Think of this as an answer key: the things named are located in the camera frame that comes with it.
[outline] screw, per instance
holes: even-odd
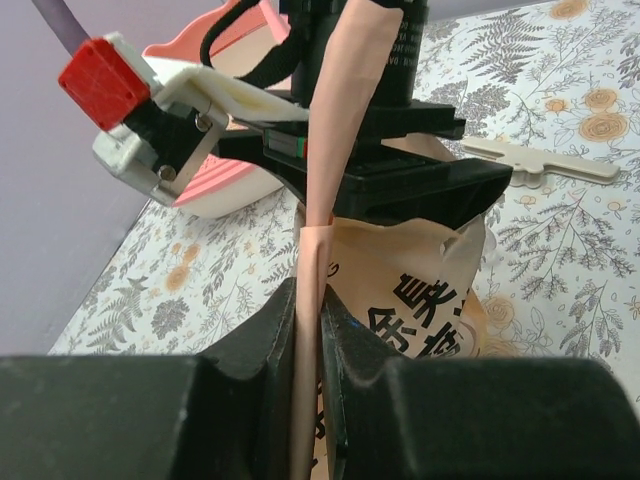
[[[165,182],[173,182],[177,176],[176,170],[170,165],[163,165],[158,169],[158,178]]]
[[[213,122],[211,119],[205,115],[199,113],[196,115],[196,128],[201,132],[208,132],[209,129],[213,127]]]

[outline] floral tablecloth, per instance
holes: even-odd
[[[610,186],[509,188],[475,288],[487,355],[574,355],[640,407],[640,0],[563,0],[427,27],[416,97],[469,135],[619,165]],[[459,153],[459,146],[451,145]],[[52,353],[198,352],[260,308],[296,258],[286,191],[219,221],[150,204]]]

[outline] beige plastic tool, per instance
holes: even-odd
[[[542,185],[546,173],[608,185],[620,172],[620,167],[610,163],[545,152],[486,138],[468,137],[463,139],[461,144],[466,153],[511,165],[513,187],[526,185],[529,188],[538,188]]]

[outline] camera lens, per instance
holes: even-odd
[[[291,93],[303,107],[308,107],[311,103],[324,50],[343,7],[344,2],[339,6],[339,11],[322,16],[316,14],[313,17],[314,42],[304,52],[302,62],[291,79]],[[371,106],[407,107],[413,97],[422,31],[427,21],[427,0],[413,0],[412,3],[405,1],[402,9],[404,15],[398,36],[378,88],[371,99]]]

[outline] paper bag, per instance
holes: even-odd
[[[328,283],[358,321],[404,355],[476,357],[487,317],[471,284],[484,236],[481,216],[457,232],[422,219],[379,227],[336,218]],[[321,386],[317,395],[311,478],[327,480]]]
[[[311,472],[316,417],[318,315],[332,248],[331,211],[367,106],[398,35],[402,10],[347,0],[327,42],[309,109],[306,223],[300,231],[290,479]]]

